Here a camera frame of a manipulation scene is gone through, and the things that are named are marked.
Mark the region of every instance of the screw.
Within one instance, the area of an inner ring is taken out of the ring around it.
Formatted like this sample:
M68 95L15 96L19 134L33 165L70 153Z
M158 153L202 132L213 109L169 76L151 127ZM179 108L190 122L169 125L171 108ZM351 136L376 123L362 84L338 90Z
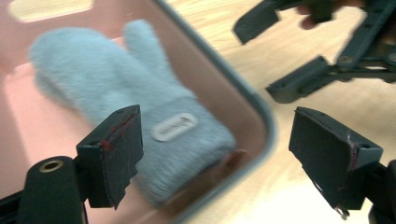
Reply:
M340 63L352 63L353 59L348 56L341 56L339 61Z
M390 59L391 61L393 61L393 62L396 63L396 53L391 53L391 54L389 55L389 59Z

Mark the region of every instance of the light blue mitten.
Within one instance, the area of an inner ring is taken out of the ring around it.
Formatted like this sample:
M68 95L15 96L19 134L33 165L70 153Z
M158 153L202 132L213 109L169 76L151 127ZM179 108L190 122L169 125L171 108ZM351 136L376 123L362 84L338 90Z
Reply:
M128 23L124 38L128 51L89 29L48 32L30 49L35 82L92 125L140 105L145 155L134 182L151 203L162 205L233 151L235 140L175 77L146 21Z

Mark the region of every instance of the wooden surface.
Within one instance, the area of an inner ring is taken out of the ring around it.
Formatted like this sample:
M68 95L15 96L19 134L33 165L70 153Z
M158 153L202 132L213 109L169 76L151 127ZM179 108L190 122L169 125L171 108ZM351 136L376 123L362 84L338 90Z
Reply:
M233 25L260 1L167 2L260 93L272 107L278 128L276 149L270 160L194 216L190 223L368 223L369 203L361 211L352 212L345 222L322 199L289 152L293 110L298 105L306 106L338 119L384 148L382 162L388 164L396 158L396 86L380 80L337 82L290 105L277 104L264 90L319 54L333 63L362 18L361 11L345 8L336 14L335 21L311 31L299 28L302 17L295 10L284 11L280 13L281 22L241 46L232 33Z

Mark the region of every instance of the white label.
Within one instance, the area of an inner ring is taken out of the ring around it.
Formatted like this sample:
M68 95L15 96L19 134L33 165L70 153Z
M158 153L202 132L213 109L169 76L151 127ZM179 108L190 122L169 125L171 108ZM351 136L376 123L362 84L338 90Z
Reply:
M153 127L152 136L160 142L169 142L198 125L198 119L189 113L178 114Z

